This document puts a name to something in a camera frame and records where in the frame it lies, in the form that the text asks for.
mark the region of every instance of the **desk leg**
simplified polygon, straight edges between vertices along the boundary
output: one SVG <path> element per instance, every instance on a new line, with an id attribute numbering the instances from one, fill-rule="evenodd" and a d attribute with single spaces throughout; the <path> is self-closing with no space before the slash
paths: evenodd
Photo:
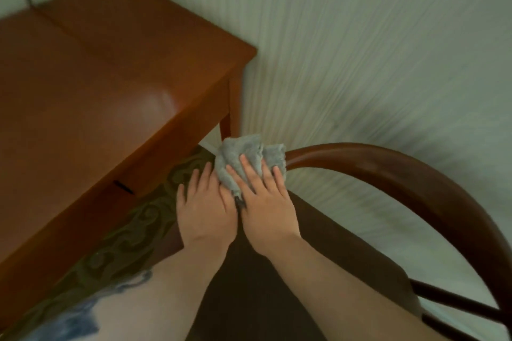
<path id="1" fill-rule="evenodd" d="M 221 138 L 240 136 L 241 93 L 243 69 L 234 72 L 229 78 L 229 113 L 221 120 Z"/>

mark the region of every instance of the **chair seat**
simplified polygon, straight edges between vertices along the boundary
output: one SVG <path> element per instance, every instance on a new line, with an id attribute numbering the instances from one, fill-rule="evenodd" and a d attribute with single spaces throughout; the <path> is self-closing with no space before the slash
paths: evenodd
<path id="1" fill-rule="evenodd" d="M 302 237 L 321 254 L 415 316 L 421 307 L 396 263 L 290 193 Z M 271 263 L 239 227 L 226 260 L 211 281 L 189 339 L 317 340 L 322 333 Z"/>

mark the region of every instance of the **chair backrest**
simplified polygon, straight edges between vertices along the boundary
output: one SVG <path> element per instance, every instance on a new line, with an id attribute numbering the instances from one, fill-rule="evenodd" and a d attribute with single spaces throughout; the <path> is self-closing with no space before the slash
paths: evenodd
<path id="1" fill-rule="evenodd" d="M 486 211 L 451 179 L 398 151 L 356 143 L 289 151 L 286 167 L 348 174 L 407 206 L 457 248 L 480 275 L 511 333 L 512 250 Z"/>

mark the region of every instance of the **patterned rug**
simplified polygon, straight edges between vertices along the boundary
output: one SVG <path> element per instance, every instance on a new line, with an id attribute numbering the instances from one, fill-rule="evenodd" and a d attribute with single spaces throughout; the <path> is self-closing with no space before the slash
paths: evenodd
<path id="1" fill-rule="evenodd" d="M 139 200 L 123 224 L 112 230 L 93 253 L 80 259 L 46 299 L 3 334 L 2 341 L 22 338 L 91 294 L 138 273 L 176 221 L 178 185 L 188 182 L 192 170 L 202 169 L 208 161 L 213 162 L 214 155 L 198 146 L 177 164 L 164 183 Z"/>

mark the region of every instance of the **gray cloth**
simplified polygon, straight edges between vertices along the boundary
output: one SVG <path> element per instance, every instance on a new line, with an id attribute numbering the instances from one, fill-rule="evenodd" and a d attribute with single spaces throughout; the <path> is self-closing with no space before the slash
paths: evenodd
<path id="1" fill-rule="evenodd" d="M 259 135 L 226 138 L 222 142 L 221 148 L 215 157 L 215 171 L 221 183 L 230 189 L 233 195 L 240 200 L 242 200 L 242 192 L 233 177 L 226 171 L 226 165 L 229 164 L 247 183 L 247 176 L 245 175 L 239 159 L 241 154 L 245 154 L 251 166 L 253 166 L 260 177 L 263 176 L 261 171 L 261 159 L 265 158 L 268 167 L 271 170 L 274 166 L 279 167 L 283 177 L 286 179 L 284 144 L 264 146 L 263 143 L 261 143 L 261 137 Z"/>

